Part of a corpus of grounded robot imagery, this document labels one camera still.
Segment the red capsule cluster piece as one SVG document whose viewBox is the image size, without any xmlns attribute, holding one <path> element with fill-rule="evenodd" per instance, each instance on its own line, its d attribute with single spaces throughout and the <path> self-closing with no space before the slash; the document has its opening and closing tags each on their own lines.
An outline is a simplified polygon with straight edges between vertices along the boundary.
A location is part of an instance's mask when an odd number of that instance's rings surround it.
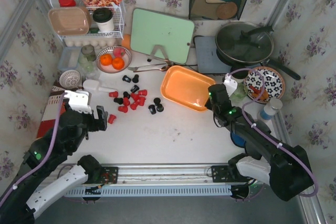
<svg viewBox="0 0 336 224">
<path fill-rule="evenodd" d="M 127 106 L 119 106 L 118 111 L 127 113 L 128 112 L 128 107 Z"/>
</svg>

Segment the grey blue cloth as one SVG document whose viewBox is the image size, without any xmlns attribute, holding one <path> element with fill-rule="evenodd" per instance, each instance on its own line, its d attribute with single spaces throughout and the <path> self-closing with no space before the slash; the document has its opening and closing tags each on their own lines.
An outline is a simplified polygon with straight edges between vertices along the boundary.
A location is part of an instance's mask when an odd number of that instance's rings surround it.
<svg viewBox="0 0 336 224">
<path fill-rule="evenodd" d="M 237 134 L 231 132 L 230 139 L 235 146 L 240 147 L 240 148 L 245 147 L 246 141 L 242 137 L 238 136 Z"/>
</svg>

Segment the red capsule number two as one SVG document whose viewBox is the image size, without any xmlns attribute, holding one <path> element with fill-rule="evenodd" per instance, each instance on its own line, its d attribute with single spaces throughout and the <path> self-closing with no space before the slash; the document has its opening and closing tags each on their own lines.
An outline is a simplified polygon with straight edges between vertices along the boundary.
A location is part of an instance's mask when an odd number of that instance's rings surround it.
<svg viewBox="0 0 336 224">
<path fill-rule="evenodd" d="M 144 96 L 140 96 L 140 97 L 139 97 L 139 100 L 138 100 L 139 105 L 140 105 L 140 106 L 144 106 L 144 104 L 145 104 L 145 100 L 146 100 L 146 97 L 144 97 Z"/>
</svg>

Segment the orange storage basket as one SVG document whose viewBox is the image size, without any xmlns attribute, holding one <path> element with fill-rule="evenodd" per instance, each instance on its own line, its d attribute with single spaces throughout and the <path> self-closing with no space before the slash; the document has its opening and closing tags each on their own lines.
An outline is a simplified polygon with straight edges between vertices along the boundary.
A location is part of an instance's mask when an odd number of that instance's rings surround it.
<svg viewBox="0 0 336 224">
<path fill-rule="evenodd" d="M 206 75 L 182 66 L 173 66 L 166 72 L 160 91 L 169 101 L 196 112 L 205 112 L 208 88 L 215 84 L 216 81 Z"/>
</svg>

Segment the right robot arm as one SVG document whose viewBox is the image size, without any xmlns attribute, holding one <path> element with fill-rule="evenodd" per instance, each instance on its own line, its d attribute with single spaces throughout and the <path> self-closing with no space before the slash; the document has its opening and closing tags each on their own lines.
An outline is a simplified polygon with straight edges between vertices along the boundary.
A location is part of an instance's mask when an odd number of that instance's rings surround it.
<svg viewBox="0 0 336 224">
<path fill-rule="evenodd" d="M 226 87 L 215 84 L 208 88 L 209 104 L 214 119 L 221 127 L 245 141 L 244 157 L 255 161 L 265 158 L 270 170 L 265 183 L 283 201 L 299 195 L 313 186 L 314 177 L 306 151 L 299 145 L 291 147 L 270 134 L 262 121 L 252 122 L 250 114 L 232 106 Z"/>
</svg>

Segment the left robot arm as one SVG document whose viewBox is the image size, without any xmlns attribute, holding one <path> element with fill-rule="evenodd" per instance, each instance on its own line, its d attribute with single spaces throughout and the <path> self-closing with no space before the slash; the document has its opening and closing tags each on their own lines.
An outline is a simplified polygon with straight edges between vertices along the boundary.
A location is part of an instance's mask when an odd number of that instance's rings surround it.
<svg viewBox="0 0 336 224">
<path fill-rule="evenodd" d="M 108 113 L 97 106 L 98 117 L 78 112 L 66 105 L 56 116 L 52 129 L 34 141 L 23 157 L 19 171 L 1 196 L 1 223 L 33 223 L 33 210 L 27 204 L 39 185 L 77 151 L 90 132 L 107 129 Z"/>
</svg>

